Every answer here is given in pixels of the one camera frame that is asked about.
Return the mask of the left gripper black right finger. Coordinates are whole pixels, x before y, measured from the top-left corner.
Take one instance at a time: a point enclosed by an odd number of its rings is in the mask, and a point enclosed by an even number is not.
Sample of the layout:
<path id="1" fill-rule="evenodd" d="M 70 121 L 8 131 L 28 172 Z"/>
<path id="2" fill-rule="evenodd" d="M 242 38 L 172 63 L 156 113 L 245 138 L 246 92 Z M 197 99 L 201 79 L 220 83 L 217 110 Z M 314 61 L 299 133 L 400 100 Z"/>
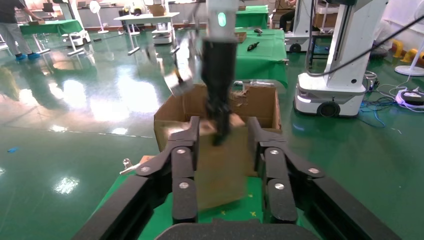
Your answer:
<path id="1" fill-rule="evenodd" d="M 292 224 L 298 210 L 324 240 L 397 240 L 399 236 L 317 165 L 296 155 L 278 133 L 249 117 L 248 149 L 262 179 L 263 221 Z"/>

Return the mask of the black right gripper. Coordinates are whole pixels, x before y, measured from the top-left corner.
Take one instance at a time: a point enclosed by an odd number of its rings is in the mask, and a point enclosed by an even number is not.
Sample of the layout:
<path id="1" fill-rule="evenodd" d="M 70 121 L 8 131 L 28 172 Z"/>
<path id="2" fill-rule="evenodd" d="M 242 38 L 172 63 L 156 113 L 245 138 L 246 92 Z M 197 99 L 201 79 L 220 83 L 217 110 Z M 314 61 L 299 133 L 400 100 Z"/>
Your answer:
<path id="1" fill-rule="evenodd" d="M 220 146 L 230 134 L 228 102 L 231 85 L 235 80 L 237 42 L 214 38 L 202 40 L 201 79 L 207 87 L 206 113 L 214 123 L 216 133 L 212 144 Z"/>

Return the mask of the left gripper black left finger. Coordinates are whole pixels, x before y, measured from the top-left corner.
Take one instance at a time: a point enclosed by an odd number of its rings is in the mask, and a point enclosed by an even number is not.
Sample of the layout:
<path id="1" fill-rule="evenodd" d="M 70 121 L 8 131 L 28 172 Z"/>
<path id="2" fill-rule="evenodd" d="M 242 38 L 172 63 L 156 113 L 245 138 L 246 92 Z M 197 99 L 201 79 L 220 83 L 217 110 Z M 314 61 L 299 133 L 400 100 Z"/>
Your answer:
<path id="1" fill-rule="evenodd" d="M 161 153 L 136 167 L 73 239 L 136 240 L 168 194 L 174 224 L 197 222 L 199 135 L 200 117 L 193 116 L 189 128 L 171 134 Z"/>

